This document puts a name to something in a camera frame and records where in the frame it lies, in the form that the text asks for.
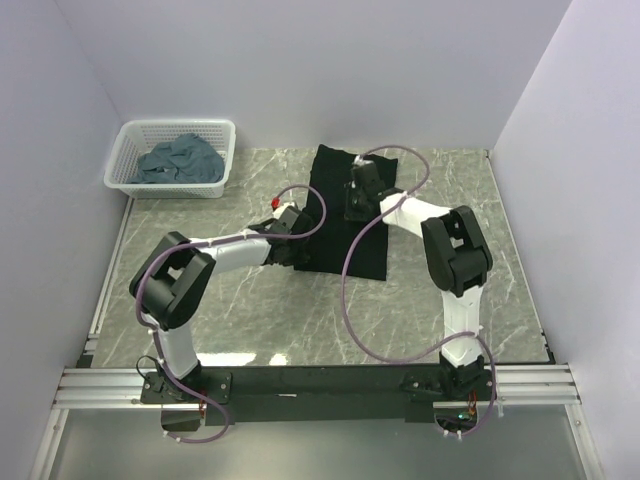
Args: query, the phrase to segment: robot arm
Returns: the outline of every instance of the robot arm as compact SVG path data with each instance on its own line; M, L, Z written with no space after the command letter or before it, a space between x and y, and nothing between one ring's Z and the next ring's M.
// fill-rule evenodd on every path
M353 181L347 186L346 217L370 221L398 202L401 206L383 221L417 235L423 240L431 278L442 292L445 337L480 329L480 297L493 260L473 211L466 206L445 208L404 192L386 189L373 162L357 159L351 170ZM471 337L450 341L442 356L454 367L476 362L482 351Z
M305 260L307 239L283 240L246 238L248 234L297 234L311 230L313 220L293 203L279 206L273 217L240 232L244 239L202 249L186 249L169 255L147 282L143 292L143 316L155 325L165 359L179 380L187 383L200 371L189 321L193 317L212 275L236 268L260 265L293 265ZM238 234L223 238L237 237ZM129 285L135 297L142 276L164 251L184 243L197 242L178 232L167 234Z

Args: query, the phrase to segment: gray marble surface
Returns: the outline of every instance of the gray marble surface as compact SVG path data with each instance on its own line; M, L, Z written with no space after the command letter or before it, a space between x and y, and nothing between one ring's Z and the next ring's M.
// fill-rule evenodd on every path
M417 197L438 205L471 206L493 253L481 323L496 358L547 361L540 324L484 151L423 152L432 175ZM308 182L314 154L315 149L239 151L220 199L135 201L93 366L131 367L140 355L155 353L151 338L134 318L127 286L166 232L213 237L268 218L275 193L291 183ZM416 183L422 172L416 159L399 151L385 155L400 159L396 186ZM305 195L300 191L294 198L303 205ZM201 360L209 365L369 362L342 324L339 280L338 275L278 266L239 269L212 278L192 322ZM387 281L349 279L348 304L356 331L381 354L413 354L442 338L442 300L427 272L422 242L400 229L390 229Z

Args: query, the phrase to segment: black mounting bar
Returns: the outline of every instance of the black mounting bar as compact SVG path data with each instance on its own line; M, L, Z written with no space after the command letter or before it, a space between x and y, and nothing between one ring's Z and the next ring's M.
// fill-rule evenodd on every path
M448 362L441 362L443 365L203 367L195 388L223 404L234 423L385 418L426 423L434 421L433 402L466 402L473 391L478 401L490 399L491 372L484 368L482 357L453 371L446 366ZM140 401L197 402L175 391L156 372L146 375ZM222 415L207 408L206 424L221 423Z

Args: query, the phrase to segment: black cloth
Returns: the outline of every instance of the black cloth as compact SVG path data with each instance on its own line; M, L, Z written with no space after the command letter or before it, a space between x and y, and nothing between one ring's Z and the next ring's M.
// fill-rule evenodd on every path
M355 155L320 145L311 167L309 184L316 188L327 204L327 220L322 228L311 236L307 244L308 262L296 265L295 270L305 272L342 272L351 242L364 228L365 223L347 222L345 211L345 184L351 181L351 165ZM396 183L398 160L369 155L378 167L380 178L387 188ZM322 207L316 196L309 192L304 211L316 222L322 216ZM347 274L372 280L387 279L387 250L389 228L380 222L360 240L353 253Z

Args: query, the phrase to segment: metal frame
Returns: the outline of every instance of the metal frame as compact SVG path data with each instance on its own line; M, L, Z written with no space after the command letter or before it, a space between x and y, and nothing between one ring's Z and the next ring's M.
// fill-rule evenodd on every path
M47 480L49 478L68 415L69 410L66 409L51 410L29 480Z
M600 480L606 478L600 464L600 459L593 443L593 437L587 426L584 411L581 405L566 405L567 417L571 425L573 439L576 442L578 455L582 461L582 468L587 480Z
M118 236L116 237L116 244L111 254L111 260L109 261L109 267L102 282L102 289L100 290L100 296L98 297L98 304L93 314L93 320L91 321L91 328L89 329L89 335L99 335L102 329L102 322L104 321L104 306L106 300L111 295L113 289L113 270L120 261L120 255L122 254L122 240L124 239L124 232L127 229L127 223L129 223L129 216L131 209L133 208L134 199L129 197L127 204L124 207L124 214L122 215L122 221L120 222L120 230L118 230Z
M498 401L501 405L580 405L567 365L498 366ZM133 368L68 368L62 374L53 409L197 409L197 404L143 405L143 379ZM435 407L462 406L462 402L436 402Z

